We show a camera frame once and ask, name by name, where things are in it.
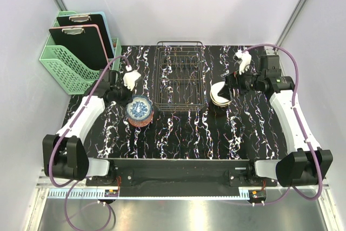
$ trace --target dish rack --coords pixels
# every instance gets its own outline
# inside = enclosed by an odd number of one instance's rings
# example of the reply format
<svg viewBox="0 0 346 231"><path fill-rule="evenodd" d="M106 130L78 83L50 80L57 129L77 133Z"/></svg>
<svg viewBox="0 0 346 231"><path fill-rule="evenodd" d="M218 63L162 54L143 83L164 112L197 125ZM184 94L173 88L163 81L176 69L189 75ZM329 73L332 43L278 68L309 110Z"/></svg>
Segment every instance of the dish rack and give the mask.
<svg viewBox="0 0 346 231"><path fill-rule="evenodd" d="M202 46L200 41L157 43L154 103L159 110L198 111L204 107Z"/></svg>
<svg viewBox="0 0 346 231"><path fill-rule="evenodd" d="M74 15L74 11L62 11L58 15ZM118 38L112 38L116 43L115 57L121 54L121 44ZM51 36L44 46L39 58L55 80L69 95L84 94L84 92L98 79L99 71L89 69L73 53L62 45L55 45ZM113 70L118 70L120 59L112 65Z"/></svg>

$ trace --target metal wire rack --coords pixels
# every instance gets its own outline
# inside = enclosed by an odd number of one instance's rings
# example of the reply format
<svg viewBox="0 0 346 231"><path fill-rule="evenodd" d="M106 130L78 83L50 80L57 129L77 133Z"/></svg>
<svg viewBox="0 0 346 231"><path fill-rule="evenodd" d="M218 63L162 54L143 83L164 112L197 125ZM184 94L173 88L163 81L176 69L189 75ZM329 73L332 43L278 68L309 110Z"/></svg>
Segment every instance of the metal wire rack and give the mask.
<svg viewBox="0 0 346 231"><path fill-rule="evenodd" d="M155 51L155 105L161 111L198 111L205 105L203 44L160 41Z"/></svg>

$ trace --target patterned bowl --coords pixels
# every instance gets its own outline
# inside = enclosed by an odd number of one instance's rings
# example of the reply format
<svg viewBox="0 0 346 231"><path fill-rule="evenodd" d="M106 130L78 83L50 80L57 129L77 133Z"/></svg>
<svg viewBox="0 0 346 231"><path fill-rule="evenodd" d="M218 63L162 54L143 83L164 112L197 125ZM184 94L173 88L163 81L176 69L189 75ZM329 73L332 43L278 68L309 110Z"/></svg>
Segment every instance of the patterned bowl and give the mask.
<svg viewBox="0 0 346 231"><path fill-rule="evenodd" d="M129 123L134 127L147 126L154 115L151 101L145 96L133 96L133 101L126 106Z"/></svg>

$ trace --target green plastic basket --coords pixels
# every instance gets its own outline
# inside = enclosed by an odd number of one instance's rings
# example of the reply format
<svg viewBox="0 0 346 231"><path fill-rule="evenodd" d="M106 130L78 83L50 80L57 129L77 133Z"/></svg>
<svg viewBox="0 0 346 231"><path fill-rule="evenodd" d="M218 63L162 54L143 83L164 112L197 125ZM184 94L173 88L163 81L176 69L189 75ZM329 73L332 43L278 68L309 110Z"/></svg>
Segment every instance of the green plastic basket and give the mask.
<svg viewBox="0 0 346 231"><path fill-rule="evenodd" d="M59 15L76 14L73 11L60 12ZM112 38L116 42L115 57L121 54L121 45L118 38ZM49 36L39 58L55 80L69 95L83 94L91 84L98 79L99 72L89 69L73 53L62 45L55 45ZM120 59L113 65L113 70L119 70Z"/></svg>

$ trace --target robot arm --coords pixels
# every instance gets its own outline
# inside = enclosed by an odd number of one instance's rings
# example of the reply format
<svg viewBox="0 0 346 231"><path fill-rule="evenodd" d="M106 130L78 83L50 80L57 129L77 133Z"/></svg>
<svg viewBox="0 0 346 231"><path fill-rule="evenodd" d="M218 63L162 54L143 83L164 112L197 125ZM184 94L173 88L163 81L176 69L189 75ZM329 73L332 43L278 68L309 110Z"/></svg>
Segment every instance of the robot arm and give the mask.
<svg viewBox="0 0 346 231"><path fill-rule="evenodd" d="M231 101L235 96L251 90L263 92L278 116L287 143L288 155L284 159L255 161L255 175L278 180L284 187L317 184L316 167L291 103L294 83L291 77L281 76L279 56L261 57L260 71L252 73L249 72L250 54L238 52L236 55L241 61L239 71L227 75L224 87L212 95ZM329 150L322 150L312 135L297 97L295 108L307 133L307 141L317 155L324 178L332 163L332 154Z"/></svg>
<svg viewBox="0 0 346 231"><path fill-rule="evenodd" d="M103 159L88 158L83 143L93 123L104 111L107 104L116 102L127 105L132 102L132 91L140 78L138 71L124 74L123 79L117 71L109 70L90 96L94 84L85 92L81 105L74 115L56 135L47 135L43 139L44 171L49 176L49 160L57 140L63 136L62 144L54 158L52 172L54 177L82 180L86 176L105 176L110 162Z"/></svg>

